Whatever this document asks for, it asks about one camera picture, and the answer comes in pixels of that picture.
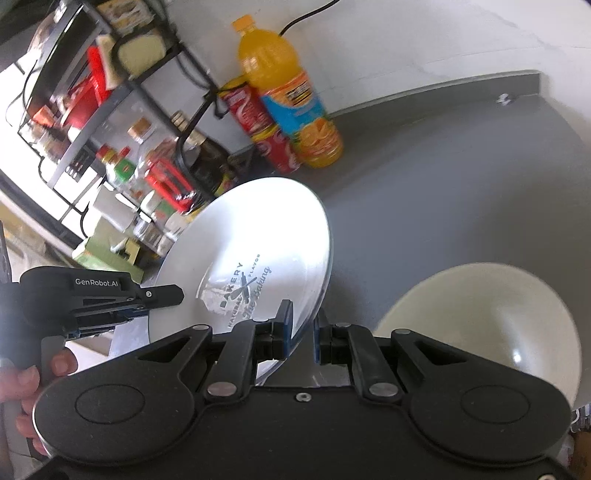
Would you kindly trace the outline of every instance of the metal shelf rack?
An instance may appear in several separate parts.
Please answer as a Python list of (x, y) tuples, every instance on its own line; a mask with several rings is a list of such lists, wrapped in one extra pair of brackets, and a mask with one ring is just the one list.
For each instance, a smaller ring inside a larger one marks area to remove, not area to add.
[[(207, 70), (199, 63), (194, 55), (187, 49), (187, 47), (178, 39), (174, 31), (172, 31), (169, 24), (165, 23), (156, 12), (148, 4), (148, 7), (154, 14), (154, 20), (148, 25), (136, 29), (129, 35), (121, 37), (110, 25), (110, 23), (102, 16), (102, 14), (95, 8), (96, 4), (103, 0), (72, 0), (67, 7), (63, 16), (56, 24), (50, 38), (44, 45), (42, 55), (35, 68), (39, 69), (39, 75), (31, 89), (31, 94), (28, 100), (27, 111), (32, 116), (36, 111), (45, 105), (51, 96), (58, 88), (67, 89), (75, 84), (77, 78), (81, 75), (86, 67), (85, 51), (92, 43), (97, 34), (109, 34), (115, 40), (115, 45), (112, 50), (112, 61), (115, 69), (124, 78), (127, 78), (118, 86), (111, 94), (109, 99), (105, 101), (94, 112), (87, 124), (80, 131), (70, 147), (56, 166), (51, 178), (46, 180), (41, 176), (41, 163), (44, 158), (27, 142), (32, 150), (39, 156), (40, 163), (38, 172), (42, 181), (51, 188), (57, 195), (68, 204), (68, 209), (63, 215), (62, 219), (71, 211), (75, 211), (80, 215), (80, 226), (84, 233), (83, 221), (88, 205), (84, 208), (77, 206), (80, 199), (93, 186), (98, 186), (105, 182), (105, 170), (103, 165), (92, 158), (95, 153), (95, 147), (90, 142), (90, 139), (96, 129), (102, 125), (109, 117), (109, 115), (117, 108), (117, 106), (127, 98), (132, 92), (135, 92), (139, 98), (146, 104), (150, 111), (177, 137), (177, 157), (175, 159), (179, 169), (186, 175), (186, 177), (193, 183), (202, 195), (204, 200), (211, 201), (215, 197), (213, 193), (202, 183), (199, 179), (194, 178), (190, 173), (184, 161), (183, 148), (184, 142), (189, 137), (190, 132), (197, 125), (200, 118), (207, 111), (211, 104), (216, 102), (217, 85), (213, 79), (208, 75)], [(136, 79), (130, 79), (129, 73), (124, 69), (119, 62), (117, 52), (121, 45), (132, 38), (137, 37), (143, 33), (151, 31), (153, 28), (158, 28), (165, 40), (172, 46), (169, 48), (166, 56), (158, 63), (153, 65), (150, 69), (144, 72)], [(188, 63), (199, 73), (204, 83), (208, 85), (210, 92), (205, 96), (202, 106), (193, 115), (190, 121), (189, 128), (181, 132), (168, 117), (165, 110), (158, 104), (158, 102), (151, 97), (151, 95), (142, 86), (142, 83), (155, 73), (159, 68), (168, 63), (170, 60), (178, 55), (183, 55)], [(216, 109), (216, 115), (222, 117)], [(73, 168), (72, 165), (80, 159), (80, 156), (86, 155), (87, 162), (81, 165), (81, 168)], [(90, 182), (85, 190), (78, 196), (74, 202), (68, 201), (60, 192), (56, 190), (56, 184), (60, 177), (66, 173), (72, 176), (75, 180), (82, 176), (87, 168), (93, 168), (97, 173), (97, 179)], [(233, 166), (228, 166), (228, 170), (233, 171), (237, 175), (241, 175), (244, 179), (244, 170), (237, 170)]]

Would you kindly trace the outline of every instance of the finger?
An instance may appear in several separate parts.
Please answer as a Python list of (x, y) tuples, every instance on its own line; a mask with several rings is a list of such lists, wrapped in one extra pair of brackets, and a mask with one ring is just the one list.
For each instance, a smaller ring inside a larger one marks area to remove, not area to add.
[(23, 413), (17, 415), (17, 430), (22, 436), (28, 439), (37, 438), (37, 432), (33, 426), (33, 418)]
[(43, 390), (40, 388), (35, 393), (33, 393), (33, 395), (25, 398), (21, 402), (21, 407), (24, 413), (26, 413), (27, 415), (33, 415), (33, 407), (35, 406), (35, 402), (37, 401), (39, 395), (41, 395), (42, 392)]
[(78, 360), (69, 348), (64, 348), (51, 359), (51, 371), (57, 377), (69, 375), (78, 370)]
[(49, 456), (47, 454), (47, 450), (45, 450), (45, 447), (41, 443), (41, 440), (39, 440), (38, 438), (33, 439), (33, 446), (35, 447), (35, 450), (38, 451), (40, 454)]
[(0, 368), (0, 403), (6, 400), (21, 400), (30, 397), (39, 387), (39, 370), (29, 367)]

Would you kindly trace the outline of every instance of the coca-cola can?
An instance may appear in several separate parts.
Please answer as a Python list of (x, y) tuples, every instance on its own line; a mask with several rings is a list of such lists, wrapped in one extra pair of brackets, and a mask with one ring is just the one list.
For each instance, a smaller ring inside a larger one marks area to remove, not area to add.
[(251, 138), (259, 152), (280, 173), (291, 173), (300, 168), (301, 163), (291, 148), (289, 138), (279, 129), (278, 125), (266, 128)]
[(218, 95), (226, 102), (230, 113), (242, 129), (252, 136), (271, 127), (274, 121), (256, 90), (247, 83), (242, 85), (245, 82), (246, 78), (243, 76), (230, 80), (221, 88)]

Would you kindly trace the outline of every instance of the plate logo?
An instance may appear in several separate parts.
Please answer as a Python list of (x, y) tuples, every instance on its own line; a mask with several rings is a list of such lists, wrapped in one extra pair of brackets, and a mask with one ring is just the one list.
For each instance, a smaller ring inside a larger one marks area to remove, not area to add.
[(258, 254), (250, 267), (238, 262), (224, 289), (225, 293), (220, 301), (220, 308), (232, 309), (228, 328), (232, 328), (238, 318), (239, 321), (252, 318), (265, 282), (272, 273), (270, 267), (260, 267), (260, 258), (261, 256)]

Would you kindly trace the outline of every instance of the screw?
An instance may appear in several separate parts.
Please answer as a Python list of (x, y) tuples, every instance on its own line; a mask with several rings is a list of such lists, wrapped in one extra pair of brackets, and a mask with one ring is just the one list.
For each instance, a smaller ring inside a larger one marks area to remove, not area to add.
[(231, 397), (236, 390), (236, 385), (230, 382), (215, 382), (207, 388), (207, 392), (213, 397)]
[(398, 387), (386, 382), (374, 383), (369, 387), (369, 393), (376, 397), (393, 397), (398, 393)]
[(500, 103), (502, 106), (507, 106), (513, 101), (513, 97), (509, 95), (509, 93), (502, 93), (499, 95), (499, 98), (496, 100), (497, 103)]
[(306, 392), (300, 392), (295, 396), (295, 399), (297, 401), (309, 402), (310, 400), (312, 400), (312, 395)]

